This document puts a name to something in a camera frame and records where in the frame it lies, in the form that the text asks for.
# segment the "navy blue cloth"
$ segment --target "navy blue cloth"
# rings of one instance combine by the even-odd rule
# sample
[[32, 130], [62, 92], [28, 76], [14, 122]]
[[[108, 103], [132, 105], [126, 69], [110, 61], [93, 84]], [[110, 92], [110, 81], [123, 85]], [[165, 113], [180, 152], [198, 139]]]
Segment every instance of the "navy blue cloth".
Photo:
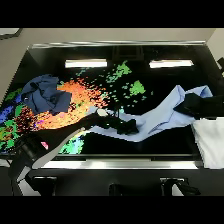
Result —
[[68, 112], [71, 93], [57, 90], [58, 81], [57, 77], [51, 75], [42, 75], [32, 79], [23, 88], [22, 101], [35, 115], [46, 111], [53, 115]]

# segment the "glass table surface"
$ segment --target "glass table surface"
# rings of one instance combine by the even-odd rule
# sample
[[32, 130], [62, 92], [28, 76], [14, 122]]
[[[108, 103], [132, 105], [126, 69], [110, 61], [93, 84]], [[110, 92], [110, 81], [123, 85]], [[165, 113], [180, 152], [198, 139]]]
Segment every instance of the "glass table surface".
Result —
[[[106, 67], [70, 67], [66, 60], [105, 59]], [[191, 60], [192, 66], [151, 68], [161, 60]], [[58, 89], [72, 93], [68, 113], [34, 115], [21, 91], [34, 77], [59, 78]], [[176, 86], [208, 85], [223, 94], [223, 77], [204, 42], [98, 42], [30, 46], [21, 60], [0, 108], [0, 155], [8, 155], [23, 133], [76, 123], [90, 106], [142, 115], [157, 107]], [[141, 142], [83, 132], [71, 138], [57, 158], [110, 155], [186, 155], [198, 153], [190, 125], [173, 128]]]

